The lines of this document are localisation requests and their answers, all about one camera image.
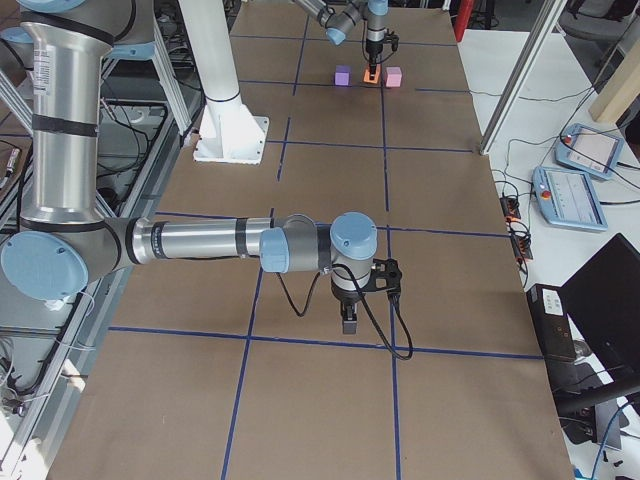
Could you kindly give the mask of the black gripper arm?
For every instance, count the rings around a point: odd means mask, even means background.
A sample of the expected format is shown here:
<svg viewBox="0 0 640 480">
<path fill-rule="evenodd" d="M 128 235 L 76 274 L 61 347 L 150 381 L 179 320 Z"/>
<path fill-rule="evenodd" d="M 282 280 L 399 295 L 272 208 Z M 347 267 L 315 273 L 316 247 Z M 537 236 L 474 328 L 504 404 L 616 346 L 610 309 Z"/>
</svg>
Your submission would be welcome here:
<svg viewBox="0 0 640 480">
<path fill-rule="evenodd" d="M 368 63 L 369 76 L 373 76 L 373 63 L 380 62 L 382 59 L 383 42 L 382 41 L 366 41 L 365 56 Z M 376 65 L 375 76 L 380 75 L 380 64 Z"/>
<path fill-rule="evenodd" d="M 357 333 L 357 304 L 362 300 L 363 296 L 357 290 L 345 290 L 337 285 L 331 286 L 331 292 L 340 302 L 340 311 L 342 319 L 342 333 Z"/>
</svg>

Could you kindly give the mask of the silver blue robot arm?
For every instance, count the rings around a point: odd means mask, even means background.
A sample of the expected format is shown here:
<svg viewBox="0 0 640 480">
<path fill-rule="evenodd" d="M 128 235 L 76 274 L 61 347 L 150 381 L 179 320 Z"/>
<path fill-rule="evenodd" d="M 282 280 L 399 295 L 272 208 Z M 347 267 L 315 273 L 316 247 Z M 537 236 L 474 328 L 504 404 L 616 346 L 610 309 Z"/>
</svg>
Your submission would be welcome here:
<svg viewBox="0 0 640 480">
<path fill-rule="evenodd" d="M 112 53 L 149 58 L 160 44 L 149 1 L 24 1 L 33 42 L 33 187 L 2 247 L 1 268 L 23 295 L 58 300 L 115 271 L 154 260 L 256 258 L 267 272 L 326 274 L 342 330 L 376 286 L 377 234 L 349 212 L 319 226 L 307 216 L 157 221 L 111 217 L 96 204 L 102 64 Z"/>
<path fill-rule="evenodd" d="M 385 61 L 382 57 L 384 45 L 391 44 L 393 52 L 397 50 L 398 45 L 397 35 L 386 27 L 386 16 L 389 11 L 387 1 L 348 1 L 341 12 L 336 12 L 324 1 L 300 0 L 295 1 L 295 4 L 301 7 L 309 17 L 315 19 L 334 45 L 340 45 L 360 21 L 365 22 L 364 56 L 367 68 L 363 81 L 366 83 L 378 81 L 380 65 Z"/>
</svg>

